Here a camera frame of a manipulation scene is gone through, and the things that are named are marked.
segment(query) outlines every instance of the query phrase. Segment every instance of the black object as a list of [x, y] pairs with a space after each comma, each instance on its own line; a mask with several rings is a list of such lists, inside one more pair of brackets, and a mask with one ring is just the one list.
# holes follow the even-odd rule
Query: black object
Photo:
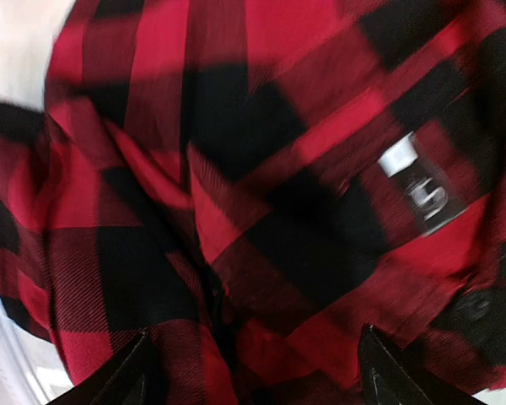
[[423, 154], [418, 156], [391, 178], [405, 193], [423, 234], [431, 235], [464, 213], [465, 207], [451, 189], [446, 174]]
[[133, 339], [86, 381], [49, 405], [153, 405], [164, 403], [166, 381], [148, 334]]
[[413, 362], [376, 327], [364, 327], [358, 357], [366, 405], [483, 404]]

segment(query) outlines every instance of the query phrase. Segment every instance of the buffalo check pattern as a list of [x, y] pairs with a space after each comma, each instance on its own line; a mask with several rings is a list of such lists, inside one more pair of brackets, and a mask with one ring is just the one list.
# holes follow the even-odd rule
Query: buffalo check pattern
[[[427, 238], [410, 131], [467, 206]], [[366, 323], [506, 386], [506, 0], [77, 0], [0, 104], [0, 293], [75, 383], [148, 332], [169, 405], [360, 403]]]

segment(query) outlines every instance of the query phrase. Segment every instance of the white label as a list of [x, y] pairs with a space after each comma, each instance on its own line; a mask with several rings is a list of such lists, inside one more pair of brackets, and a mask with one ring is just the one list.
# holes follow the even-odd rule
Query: white label
[[418, 159], [418, 153], [412, 146], [411, 136], [407, 134], [402, 140], [384, 152], [379, 159], [379, 165], [388, 177], [406, 169]]

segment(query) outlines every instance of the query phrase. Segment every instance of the red fabric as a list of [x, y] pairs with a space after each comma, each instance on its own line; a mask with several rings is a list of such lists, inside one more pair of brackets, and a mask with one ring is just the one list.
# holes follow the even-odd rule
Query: red fabric
[[[429, 237], [377, 164], [410, 131], [467, 206]], [[372, 323], [502, 387], [505, 356], [434, 322], [492, 286], [501, 0], [77, 0], [45, 111], [0, 104], [0, 294], [76, 384], [148, 330], [168, 404], [359, 403]]]

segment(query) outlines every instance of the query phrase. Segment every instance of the black button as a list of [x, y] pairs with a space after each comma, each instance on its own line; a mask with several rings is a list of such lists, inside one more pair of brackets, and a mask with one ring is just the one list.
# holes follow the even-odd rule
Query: black button
[[461, 297], [455, 304], [457, 318], [464, 317], [468, 321], [479, 321], [491, 310], [493, 293], [484, 289]]

